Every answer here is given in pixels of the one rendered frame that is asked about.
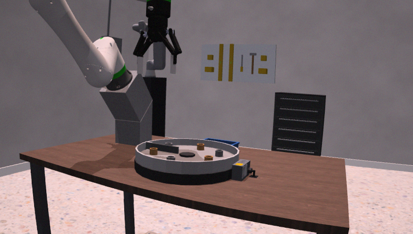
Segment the blue rectangular tray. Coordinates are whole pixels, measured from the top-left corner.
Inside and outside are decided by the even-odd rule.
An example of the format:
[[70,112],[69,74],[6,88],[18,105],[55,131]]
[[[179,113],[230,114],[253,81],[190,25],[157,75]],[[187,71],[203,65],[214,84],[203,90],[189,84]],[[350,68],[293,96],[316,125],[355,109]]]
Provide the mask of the blue rectangular tray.
[[206,138],[206,139],[204,139],[204,140],[211,140],[211,141],[217,141],[217,142],[226,143],[226,144],[235,146],[235,147],[239,150],[239,148],[238,148],[238,146],[239,146],[239,144],[240,144],[239,142],[228,141],[228,140],[220,140],[220,139],[213,139],[213,138]]

